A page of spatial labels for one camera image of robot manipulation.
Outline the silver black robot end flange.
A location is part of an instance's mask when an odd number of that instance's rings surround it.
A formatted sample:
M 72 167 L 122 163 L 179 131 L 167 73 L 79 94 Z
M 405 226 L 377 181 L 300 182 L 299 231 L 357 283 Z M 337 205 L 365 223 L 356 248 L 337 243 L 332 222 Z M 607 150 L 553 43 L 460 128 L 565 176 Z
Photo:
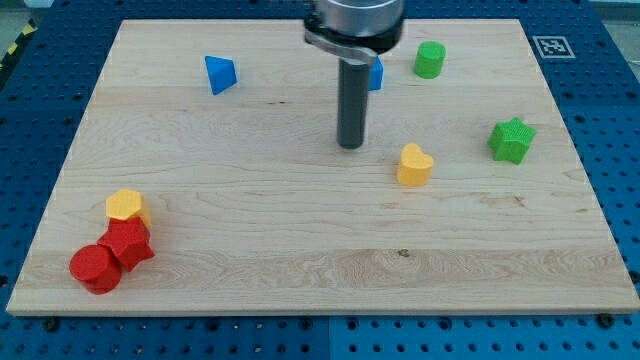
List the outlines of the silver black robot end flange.
M 304 19 L 304 41 L 353 65 L 373 66 L 400 40 L 404 0 L 317 0 Z

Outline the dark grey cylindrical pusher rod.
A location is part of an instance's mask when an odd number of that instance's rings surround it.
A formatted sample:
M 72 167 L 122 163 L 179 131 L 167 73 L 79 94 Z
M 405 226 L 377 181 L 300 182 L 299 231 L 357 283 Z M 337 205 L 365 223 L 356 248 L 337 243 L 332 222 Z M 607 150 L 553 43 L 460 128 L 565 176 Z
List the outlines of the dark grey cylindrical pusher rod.
M 367 64 L 339 60 L 337 143 L 342 148 L 357 149 L 364 142 L 369 77 Z

